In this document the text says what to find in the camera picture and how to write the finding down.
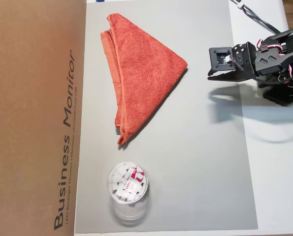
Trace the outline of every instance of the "red towel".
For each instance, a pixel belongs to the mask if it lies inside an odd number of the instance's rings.
[[[101,33],[101,41],[117,97],[118,144],[123,145],[162,102],[187,63],[122,15],[107,19],[111,30]]]

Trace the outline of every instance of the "black cable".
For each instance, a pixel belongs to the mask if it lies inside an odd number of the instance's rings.
[[[243,72],[245,72],[245,74],[250,77],[251,79],[257,81],[257,82],[260,82],[262,84],[265,84],[265,85],[281,85],[281,84],[284,84],[285,82],[287,81],[290,81],[290,80],[293,80],[293,76],[286,79],[286,80],[283,80],[283,81],[265,81],[265,80],[261,80],[261,79],[258,79],[257,76],[255,76],[254,74],[251,74],[251,73],[248,73],[240,64],[236,63],[235,60],[231,57],[229,57],[229,59],[240,69],[242,70]]]
[[[276,29],[274,26],[272,26],[268,22],[262,20],[255,12],[253,12],[253,10],[251,10],[246,5],[242,6],[242,10],[245,13],[245,15],[248,16],[249,18],[251,18],[251,19],[253,19],[255,21],[258,21],[259,23],[262,23],[263,25],[268,27],[270,30],[272,30],[274,33],[280,33],[280,31],[278,29]]]

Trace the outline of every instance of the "gray surface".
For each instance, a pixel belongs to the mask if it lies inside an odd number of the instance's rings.
[[[188,63],[178,86],[125,150],[117,145],[116,97],[99,35],[109,29],[107,15],[116,12]],[[238,86],[206,79],[208,49],[230,45],[228,1],[87,5],[76,233],[257,228]],[[109,171],[126,160],[150,177],[148,213],[132,227],[113,216],[106,188]]]

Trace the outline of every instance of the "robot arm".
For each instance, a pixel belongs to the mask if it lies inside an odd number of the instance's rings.
[[[250,42],[233,48],[210,48],[211,70],[208,80],[242,82],[254,79],[259,88],[272,85],[272,89],[263,94],[264,98],[282,106],[291,104],[293,29],[268,37],[257,48]],[[231,72],[212,76],[217,71],[229,70]]]

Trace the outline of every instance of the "brown cardboard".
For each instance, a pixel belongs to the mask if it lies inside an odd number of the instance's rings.
[[[0,1],[0,236],[74,233],[85,15],[85,0]]]

